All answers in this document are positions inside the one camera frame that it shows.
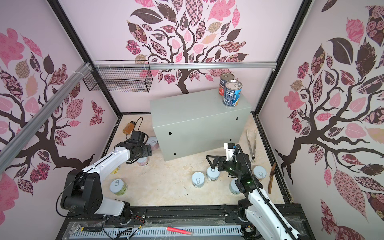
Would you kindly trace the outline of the aluminium rail left wall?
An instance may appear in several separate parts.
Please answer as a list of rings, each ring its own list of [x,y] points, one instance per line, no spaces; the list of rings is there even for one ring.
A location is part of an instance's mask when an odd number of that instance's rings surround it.
[[[16,158],[22,148],[31,140],[35,133],[51,116],[54,110],[62,103],[70,91],[82,80],[86,74],[92,70],[90,63],[82,64],[64,85],[54,94],[44,106],[35,114],[32,119],[23,127],[1,151],[1,173],[3,173],[10,163]]]

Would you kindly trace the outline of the metal kitchen tongs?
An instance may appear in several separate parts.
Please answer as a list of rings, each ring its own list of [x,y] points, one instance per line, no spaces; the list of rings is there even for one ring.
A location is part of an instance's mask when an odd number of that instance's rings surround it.
[[[252,162],[255,163],[256,162],[257,133],[256,133],[256,131],[254,131],[253,143],[251,143],[252,138],[250,137],[250,132],[247,130],[246,133],[247,133],[247,142],[248,142]]]

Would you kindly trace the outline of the pink can white lid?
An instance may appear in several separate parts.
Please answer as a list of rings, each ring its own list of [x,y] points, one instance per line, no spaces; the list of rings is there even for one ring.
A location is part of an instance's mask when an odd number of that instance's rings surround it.
[[[137,164],[141,167],[143,166],[146,166],[147,164],[149,163],[149,158],[148,157],[144,157],[144,158],[139,158],[137,160]]]

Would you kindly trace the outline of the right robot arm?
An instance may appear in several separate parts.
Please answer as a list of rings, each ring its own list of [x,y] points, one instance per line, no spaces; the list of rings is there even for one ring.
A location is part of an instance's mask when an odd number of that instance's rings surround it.
[[[245,199],[238,202],[242,219],[247,219],[265,240],[300,240],[301,234],[271,202],[263,185],[254,176],[248,155],[236,153],[231,161],[225,156],[206,156],[211,168],[236,178],[235,184]]]

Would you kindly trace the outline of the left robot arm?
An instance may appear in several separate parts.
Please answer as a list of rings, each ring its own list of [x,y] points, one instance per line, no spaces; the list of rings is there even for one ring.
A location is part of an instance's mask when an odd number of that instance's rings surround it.
[[[120,165],[130,165],[140,158],[151,156],[148,139],[147,134],[133,131],[127,140],[118,143],[112,152],[94,164],[70,171],[56,205],[74,213],[76,217],[99,214],[115,217],[123,224],[128,223],[133,215],[130,204],[105,197],[102,183]]]

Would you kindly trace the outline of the wooden handled knife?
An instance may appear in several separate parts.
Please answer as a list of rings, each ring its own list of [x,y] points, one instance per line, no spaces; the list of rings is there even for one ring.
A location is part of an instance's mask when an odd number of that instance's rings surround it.
[[[272,168],[271,168],[271,171],[270,171],[270,178],[269,178],[269,184],[268,184],[268,194],[269,195],[272,193],[272,186],[273,186],[275,169],[276,169],[276,163],[274,163],[272,165]]]

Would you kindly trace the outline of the blue label tall can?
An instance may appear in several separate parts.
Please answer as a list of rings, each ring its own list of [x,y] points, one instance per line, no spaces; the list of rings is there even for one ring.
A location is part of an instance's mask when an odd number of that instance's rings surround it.
[[[227,81],[225,84],[225,92],[223,94],[223,103],[227,107],[235,107],[238,105],[243,84],[237,80]]]

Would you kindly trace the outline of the aluminium rail back wall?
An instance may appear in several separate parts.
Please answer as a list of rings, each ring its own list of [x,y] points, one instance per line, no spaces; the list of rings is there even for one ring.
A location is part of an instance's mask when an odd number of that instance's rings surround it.
[[[276,62],[238,62],[238,63],[144,63],[144,64],[129,64],[129,63],[94,63],[96,68],[144,68],[151,70],[174,70],[174,69],[275,69]]]

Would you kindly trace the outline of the orange label can right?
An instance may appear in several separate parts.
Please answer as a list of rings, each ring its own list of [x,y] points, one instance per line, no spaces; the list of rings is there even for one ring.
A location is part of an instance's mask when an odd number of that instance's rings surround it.
[[[258,180],[262,180],[267,176],[267,171],[262,166],[255,166],[253,168],[253,174]]]

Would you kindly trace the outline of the teal can right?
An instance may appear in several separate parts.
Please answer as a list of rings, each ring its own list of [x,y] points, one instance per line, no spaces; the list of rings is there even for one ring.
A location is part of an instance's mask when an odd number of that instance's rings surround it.
[[[239,190],[239,188],[236,185],[236,180],[237,179],[232,179],[231,180],[231,182],[229,184],[229,189],[230,189],[232,194],[239,195],[240,194],[240,190]]]

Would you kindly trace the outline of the la sicilia tomato can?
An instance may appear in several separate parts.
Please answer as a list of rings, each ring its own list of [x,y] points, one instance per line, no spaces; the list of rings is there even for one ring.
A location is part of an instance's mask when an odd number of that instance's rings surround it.
[[[235,79],[235,76],[232,73],[221,74],[221,76],[220,76],[220,85],[219,85],[219,94],[221,96],[223,96],[224,93],[225,93],[226,82],[232,81],[234,79]]]

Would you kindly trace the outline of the aluminium rail wall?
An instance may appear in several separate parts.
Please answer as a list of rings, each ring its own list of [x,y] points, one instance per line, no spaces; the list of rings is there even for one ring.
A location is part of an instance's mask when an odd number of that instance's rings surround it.
[[[64,85],[54,94],[44,106],[35,114],[32,119],[23,127],[1,151],[1,173],[3,173],[10,163],[16,158],[22,148],[31,140],[35,133],[51,116],[54,110],[62,103],[70,91],[82,80],[86,74],[92,70],[90,63],[82,64]]]
[[[238,63],[144,63],[144,64],[129,64],[129,63],[94,63],[96,68],[144,68],[151,70],[174,70],[174,69],[275,69],[276,62],[238,62]]]

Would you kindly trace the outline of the black mounting rail base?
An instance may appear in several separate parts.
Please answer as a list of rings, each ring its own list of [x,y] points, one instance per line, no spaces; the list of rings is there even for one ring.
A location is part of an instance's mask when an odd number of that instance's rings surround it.
[[[68,240],[76,232],[99,232],[105,228],[240,226],[241,240],[261,240],[263,237],[251,222],[242,219],[237,205],[132,207],[131,220],[123,224],[115,217],[90,215],[66,218],[58,240]]]

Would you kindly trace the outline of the teal can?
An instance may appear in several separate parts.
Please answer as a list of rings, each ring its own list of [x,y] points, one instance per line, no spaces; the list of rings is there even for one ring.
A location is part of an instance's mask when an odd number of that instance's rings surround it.
[[[220,176],[220,172],[218,171],[218,167],[215,167],[214,169],[212,169],[211,167],[207,168],[207,178],[210,181],[212,182],[217,181],[219,176]]]
[[[231,180],[231,182],[229,184],[229,189],[230,189],[232,194],[239,195],[240,194],[240,190],[239,190],[239,188],[236,185],[236,180],[237,179],[232,179]]]
[[[205,175],[202,172],[193,173],[192,184],[195,188],[202,188],[205,184]]]

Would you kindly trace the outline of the orange spice jar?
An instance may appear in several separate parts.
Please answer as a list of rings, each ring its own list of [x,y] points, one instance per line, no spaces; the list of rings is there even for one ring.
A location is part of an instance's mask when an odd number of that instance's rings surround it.
[[[136,127],[136,122],[130,121],[123,129],[124,135],[130,135]]]

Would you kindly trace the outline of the teal can front middle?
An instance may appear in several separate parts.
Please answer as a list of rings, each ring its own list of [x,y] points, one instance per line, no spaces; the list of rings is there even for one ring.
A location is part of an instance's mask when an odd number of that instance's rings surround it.
[[[193,173],[192,184],[195,188],[202,188],[205,184],[205,175],[202,172]]]

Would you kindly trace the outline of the green label can left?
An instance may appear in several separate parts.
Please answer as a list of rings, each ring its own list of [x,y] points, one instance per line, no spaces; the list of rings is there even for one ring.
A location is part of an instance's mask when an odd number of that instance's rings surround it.
[[[110,191],[117,195],[122,196],[128,189],[128,185],[122,179],[115,179],[110,184]]]

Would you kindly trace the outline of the yellow label can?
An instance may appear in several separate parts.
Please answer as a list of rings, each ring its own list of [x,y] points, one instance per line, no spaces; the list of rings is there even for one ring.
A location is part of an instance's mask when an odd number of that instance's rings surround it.
[[[112,172],[111,172],[111,175],[115,175],[117,174],[119,171],[120,171],[121,167],[118,166],[116,169],[114,169]]]

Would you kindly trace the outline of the pink can near cabinet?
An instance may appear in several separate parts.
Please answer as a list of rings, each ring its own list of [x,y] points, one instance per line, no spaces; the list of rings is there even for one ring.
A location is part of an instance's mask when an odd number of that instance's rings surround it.
[[[147,145],[151,146],[152,151],[155,151],[160,147],[158,139],[155,136],[149,137],[147,140]]]

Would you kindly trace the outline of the pink marker pen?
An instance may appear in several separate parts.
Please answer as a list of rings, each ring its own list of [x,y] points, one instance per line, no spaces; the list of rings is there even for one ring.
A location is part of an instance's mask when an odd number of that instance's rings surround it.
[[[182,234],[182,235],[189,235],[189,236],[193,235],[193,232],[190,232],[187,230],[182,230],[182,229],[177,229],[177,228],[172,228],[172,227],[167,227],[167,231]]]

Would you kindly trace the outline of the teal can rear middle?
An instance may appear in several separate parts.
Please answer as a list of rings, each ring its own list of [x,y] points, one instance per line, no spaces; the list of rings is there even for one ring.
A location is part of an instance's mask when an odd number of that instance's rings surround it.
[[[212,182],[217,181],[219,176],[220,176],[220,172],[218,171],[218,167],[215,167],[214,169],[212,169],[211,167],[207,168],[207,178],[210,181]]]

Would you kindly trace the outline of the grey metal cabinet box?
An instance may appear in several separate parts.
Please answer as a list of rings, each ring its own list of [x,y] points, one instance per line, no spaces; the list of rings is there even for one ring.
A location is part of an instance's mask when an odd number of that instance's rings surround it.
[[[165,161],[238,143],[252,106],[244,96],[223,104],[217,89],[150,101],[152,123]]]

